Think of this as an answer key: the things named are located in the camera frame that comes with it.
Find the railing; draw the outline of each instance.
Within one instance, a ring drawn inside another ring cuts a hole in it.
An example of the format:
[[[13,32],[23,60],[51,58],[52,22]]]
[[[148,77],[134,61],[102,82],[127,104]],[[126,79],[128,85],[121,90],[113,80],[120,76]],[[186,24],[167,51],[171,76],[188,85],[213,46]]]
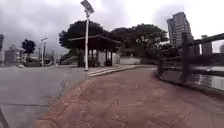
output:
[[[211,54],[211,55],[195,55],[189,54],[190,47],[198,46],[200,44],[211,43],[213,41],[223,40],[224,34],[218,34],[210,36],[204,39],[190,41],[187,37],[187,33],[182,33],[182,46],[164,50],[160,53],[160,60],[158,63],[158,73],[162,76],[166,71],[180,71],[181,72],[181,83],[185,83],[190,73],[202,74],[202,75],[213,75],[213,76],[224,76],[222,71],[206,71],[192,68],[191,65],[203,65],[208,66],[214,64],[214,62],[224,59],[224,54]],[[175,50],[180,50],[180,56],[167,57],[166,54]]]

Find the road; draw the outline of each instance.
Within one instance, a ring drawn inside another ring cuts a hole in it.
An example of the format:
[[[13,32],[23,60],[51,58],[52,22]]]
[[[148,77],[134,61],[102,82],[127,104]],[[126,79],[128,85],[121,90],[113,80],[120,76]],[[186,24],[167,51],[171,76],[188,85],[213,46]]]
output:
[[[84,79],[82,68],[0,69],[0,107],[9,127],[28,127],[61,92]]]

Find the sidewalk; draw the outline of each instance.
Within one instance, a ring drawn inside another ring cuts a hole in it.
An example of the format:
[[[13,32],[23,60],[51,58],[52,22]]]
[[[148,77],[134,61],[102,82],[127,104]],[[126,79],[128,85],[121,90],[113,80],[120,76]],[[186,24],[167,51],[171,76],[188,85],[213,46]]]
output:
[[[223,128],[224,102],[169,85],[142,68],[84,81],[36,128]]]

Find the street lamp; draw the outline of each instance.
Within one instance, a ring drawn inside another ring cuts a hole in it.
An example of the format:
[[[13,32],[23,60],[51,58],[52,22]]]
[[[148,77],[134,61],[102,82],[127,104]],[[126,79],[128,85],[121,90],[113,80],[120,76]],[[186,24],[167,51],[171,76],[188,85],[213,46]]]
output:
[[[44,42],[44,45],[42,46],[42,67],[44,67],[44,57],[45,57],[45,49],[46,49],[46,42]]]
[[[2,52],[2,67],[4,67],[5,63],[5,52]]]
[[[86,39],[85,39],[85,71],[88,71],[88,36],[89,36],[89,17],[94,12],[92,6],[87,0],[81,2],[86,13]]]

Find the sky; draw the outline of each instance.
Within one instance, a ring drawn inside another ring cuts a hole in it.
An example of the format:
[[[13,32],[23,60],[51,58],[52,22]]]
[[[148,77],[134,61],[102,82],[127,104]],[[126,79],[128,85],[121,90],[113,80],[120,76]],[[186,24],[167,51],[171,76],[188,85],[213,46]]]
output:
[[[20,47],[28,38],[41,47],[47,37],[47,50],[57,54],[66,52],[58,43],[58,34],[69,24],[85,20],[81,0],[0,0],[0,34],[4,34],[3,49],[11,44]],[[201,35],[224,32],[224,1],[222,0],[89,0],[95,13],[91,20],[105,29],[155,24],[167,31],[167,19],[177,12],[185,12],[195,39]],[[224,41],[213,43],[219,52]]]

